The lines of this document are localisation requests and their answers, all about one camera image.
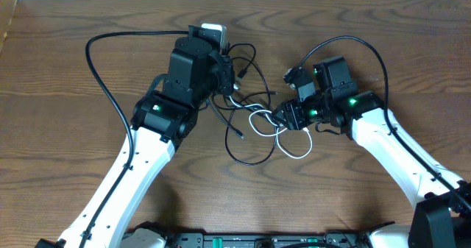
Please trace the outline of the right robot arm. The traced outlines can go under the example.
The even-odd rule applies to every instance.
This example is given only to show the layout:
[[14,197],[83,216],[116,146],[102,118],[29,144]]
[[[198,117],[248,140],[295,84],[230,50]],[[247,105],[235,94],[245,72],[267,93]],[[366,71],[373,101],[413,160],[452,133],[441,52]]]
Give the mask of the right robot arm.
[[470,184],[433,159],[372,91],[360,93],[343,57],[290,68],[283,77],[297,97],[282,102],[274,120],[288,130],[330,124],[362,146],[400,186],[411,225],[381,224],[359,235],[358,247],[469,247]]

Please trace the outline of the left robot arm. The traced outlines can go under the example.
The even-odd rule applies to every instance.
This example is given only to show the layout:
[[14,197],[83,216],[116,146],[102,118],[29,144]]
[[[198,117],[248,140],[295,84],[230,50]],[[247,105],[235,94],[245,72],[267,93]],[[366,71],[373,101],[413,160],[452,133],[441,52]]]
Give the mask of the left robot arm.
[[234,90],[226,27],[190,26],[181,31],[169,70],[154,78],[124,120],[127,137],[116,161],[76,220],[56,241],[38,247],[118,247],[141,200],[183,139],[196,126],[203,103]]

